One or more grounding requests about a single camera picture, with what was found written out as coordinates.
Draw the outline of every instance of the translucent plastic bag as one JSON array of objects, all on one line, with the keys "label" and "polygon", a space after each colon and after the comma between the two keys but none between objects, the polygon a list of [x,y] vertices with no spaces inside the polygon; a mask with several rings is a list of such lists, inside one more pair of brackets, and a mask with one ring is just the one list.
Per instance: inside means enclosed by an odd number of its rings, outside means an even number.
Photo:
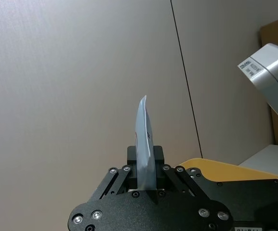
[{"label": "translucent plastic bag", "polygon": [[135,147],[137,157],[138,190],[155,190],[156,167],[153,134],[148,113],[146,96],[140,101],[135,122]]}]

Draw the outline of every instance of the bolt head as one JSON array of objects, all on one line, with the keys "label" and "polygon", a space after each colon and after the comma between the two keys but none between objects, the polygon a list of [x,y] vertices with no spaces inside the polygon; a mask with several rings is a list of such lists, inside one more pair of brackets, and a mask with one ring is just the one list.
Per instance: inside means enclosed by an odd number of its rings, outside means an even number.
[{"label": "bolt head", "polygon": [[138,191],[133,191],[131,195],[133,198],[138,198],[140,196],[140,193]]},{"label": "bolt head", "polygon": [[102,217],[102,212],[100,210],[93,211],[92,218],[98,220]]},{"label": "bolt head", "polygon": [[209,228],[210,230],[216,230],[216,229],[217,229],[217,226],[216,226],[215,224],[211,223],[211,224],[208,225],[208,228]]},{"label": "bolt head", "polygon": [[112,168],[110,168],[109,172],[110,172],[110,173],[116,173],[116,172],[117,172],[117,169],[114,168],[114,167],[112,167]]},{"label": "bolt head", "polygon": [[125,166],[125,167],[123,168],[123,170],[127,172],[127,171],[130,170],[130,167],[129,167],[129,166]]},{"label": "bolt head", "polygon": [[221,220],[228,220],[229,219],[229,215],[227,213],[225,213],[225,212],[222,212],[222,211],[218,212],[217,216]]},{"label": "bolt head", "polygon": [[170,169],[170,166],[165,165],[165,166],[162,167],[162,169],[163,169],[163,170],[169,170],[169,169]]},{"label": "bolt head", "polygon": [[76,216],[75,218],[73,218],[73,223],[80,224],[83,221],[83,217],[82,216]]},{"label": "bolt head", "polygon": [[184,169],[183,169],[182,167],[178,167],[176,170],[177,170],[178,172],[182,172]]},{"label": "bolt head", "polygon": [[166,193],[165,193],[163,190],[161,190],[161,191],[158,192],[158,195],[159,195],[160,197],[165,196],[165,194],[166,194]]},{"label": "bolt head", "polygon": [[210,216],[210,212],[205,208],[200,208],[199,209],[199,214],[203,218],[208,218]]}]

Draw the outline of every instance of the label sticker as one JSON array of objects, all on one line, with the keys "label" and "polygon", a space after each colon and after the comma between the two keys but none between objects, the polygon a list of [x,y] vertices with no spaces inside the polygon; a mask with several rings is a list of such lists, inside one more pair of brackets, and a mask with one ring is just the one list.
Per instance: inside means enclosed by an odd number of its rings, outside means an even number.
[{"label": "label sticker", "polygon": [[264,67],[251,57],[243,61],[238,67],[248,78],[252,78],[256,74],[264,71]]},{"label": "label sticker", "polygon": [[262,231],[262,228],[235,227],[235,231]]}]

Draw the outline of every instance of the screw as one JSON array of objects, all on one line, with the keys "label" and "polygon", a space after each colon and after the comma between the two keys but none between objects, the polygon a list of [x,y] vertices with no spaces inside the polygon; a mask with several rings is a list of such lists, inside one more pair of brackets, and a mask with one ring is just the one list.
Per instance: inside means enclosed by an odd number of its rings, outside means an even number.
[{"label": "screw", "polygon": [[169,170],[169,169],[170,169],[170,166],[164,165],[164,166],[162,167],[162,169],[163,169],[163,170]]},{"label": "screw", "polygon": [[160,197],[163,197],[163,196],[165,196],[165,191],[163,191],[163,190],[161,190],[161,191],[159,191],[158,192],[158,195],[160,196]]},{"label": "screw", "polygon": [[81,215],[75,216],[75,218],[72,219],[73,223],[76,225],[80,224],[83,221],[83,217]]},{"label": "screw", "polygon": [[140,196],[140,194],[139,194],[138,191],[133,191],[131,196],[134,197],[134,198],[138,198]]},{"label": "screw", "polygon": [[219,217],[219,219],[221,220],[228,220],[229,219],[229,215],[225,212],[218,212],[217,216]]},{"label": "screw", "polygon": [[216,230],[217,227],[215,224],[211,223],[208,225],[208,228],[210,228],[210,230]]},{"label": "screw", "polygon": [[130,170],[130,167],[129,166],[125,166],[125,167],[123,167],[123,170],[127,172],[127,171]]},{"label": "screw", "polygon": [[94,231],[95,230],[95,226],[94,225],[89,225],[86,227],[85,229],[86,231]]},{"label": "screw", "polygon": [[115,167],[109,169],[110,173],[116,173],[118,170]]},{"label": "screw", "polygon": [[209,215],[210,215],[210,212],[207,209],[205,209],[205,208],[200,208],[199,209],[199,214],[203,218],[208,218]]},{"label": "screw", "polygon": [[177,170],[178,172],[182,172],[184,169],[183,169],[182,167],[178,167],[176,170]]},{"label": "screw", "polygon": [[100,210],[93,211],[92,218],[98,220],[102,217],[102,212]]}]

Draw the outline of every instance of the beige wall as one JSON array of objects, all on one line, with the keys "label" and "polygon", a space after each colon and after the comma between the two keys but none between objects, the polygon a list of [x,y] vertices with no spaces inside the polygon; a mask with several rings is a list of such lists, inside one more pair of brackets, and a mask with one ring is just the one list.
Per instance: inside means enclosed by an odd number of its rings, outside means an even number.
[{"label": "beige wall", "polygon": [[204,158],[238,164],[272,142],[266,102],[237,65],[278,1],[173,0]]},{"label": "beige wall", "polygon": [[62,231],[134,145],[199,157],[169,2],[0,0],[0,231]]}]

